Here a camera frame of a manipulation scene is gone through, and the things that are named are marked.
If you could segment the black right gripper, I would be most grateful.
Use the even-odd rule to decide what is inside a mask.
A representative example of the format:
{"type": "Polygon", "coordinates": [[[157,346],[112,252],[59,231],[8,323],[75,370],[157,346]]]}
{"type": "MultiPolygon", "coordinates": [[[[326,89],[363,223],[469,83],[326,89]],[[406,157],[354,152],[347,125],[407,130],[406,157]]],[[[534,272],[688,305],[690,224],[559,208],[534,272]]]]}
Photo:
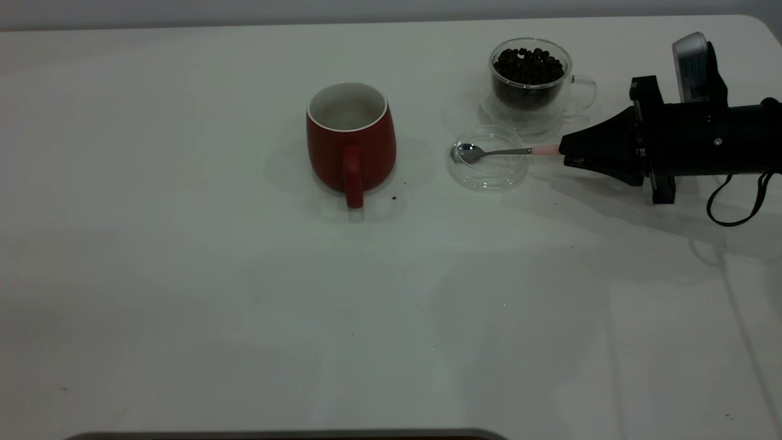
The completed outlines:
{"type": "Polygon", "coordinates": [[[654,76],[634,78],[629,97],[634,106],[563,136],[558,152],[565,166],[631,187],[642,186],[645,173],[655,204],[675,201],[677,177],[766,171],[765,103],[731,108],[724,86],[706,101],[664,103],[654,76]],[[634,153],[642,165],[636,156],[612,156],[634,153]]]}

